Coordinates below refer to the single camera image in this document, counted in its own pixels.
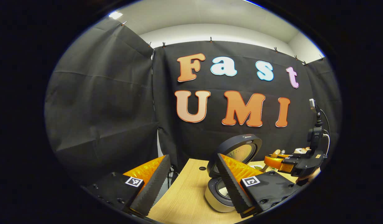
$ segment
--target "light blue letter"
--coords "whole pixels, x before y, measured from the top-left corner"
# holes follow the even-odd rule
[[[272,81],[273,80],[273,67],[270,63],[265,61],[257,61],[255,66],[258,69],[257,75],[261,80]]]
[[[211,72],[214,75],[235,76],[237,71],[234,69],[234,61],[230,57],[216,57],[212,60],[214,65],[211,66]]]

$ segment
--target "black cable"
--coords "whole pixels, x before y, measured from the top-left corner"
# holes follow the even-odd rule
[[[326,121],[327,121],[327,126],[329,127],[329,136],[330,136],[330,123],[329,123],[329,120],[327,119],[327,116],[326,116],[326,114],[325,114],[325,112],[322,110],[322,109],[320,109],[320,111],[324,114],[324,116],[326,117]]]

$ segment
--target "white wall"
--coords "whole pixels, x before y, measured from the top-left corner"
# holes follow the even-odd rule
[[[295,52],[299,60],[307,63],[320,59],[320,55],[324,57],[324,54],[316,45],[301,32],[291,39],[288,45],[291,47],[291,50]]]
[[[223,24],[186,24],[171,26],[141,34],[140,37],[151,47],[159,47],[165,42],[166,45],[191,41],[232,41],[245,44],[267,47],[294,57],[291,47],[269,35],[237,26]]]

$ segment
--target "foam pad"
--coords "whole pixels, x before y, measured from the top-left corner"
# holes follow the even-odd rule
[[[156,171],[153,173],[149,182],[142,189],[142,191],[133,200],[130,208],[138,213],[147,216],[156,200],[158,193],[163,185],[168,171],[170,170],[171,163],[169,155],[165,155]]]
[[[216,166],[222,176],[223,182],[229,193],[230,199],[233,202],[234,207],[238,213],[243,213],[253,206],[252,201],[247,194],[241,189],[239,183],[234,178],[229,167],[227,167],[220,153],[217,154]]]

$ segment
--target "cable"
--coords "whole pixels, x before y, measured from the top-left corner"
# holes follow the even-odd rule
[[[321,112],[324,114],[324,116],[326,117],[327,126],[329,127],[329,135],[330,135],[330,123],[329,123],[329,120],[327,119],[327,116],[326,116],[325,112],[324,112],[322,109],[320,109],[320,111],[321,111]]]
[[[329,152],[329,147],[330,147],[330,136],[328,134],[323,134],[323,136],[326,136],[329,139],[329,144],[327,145],[327,152],[326,152],[326,156],[327,156],[327,153]]]

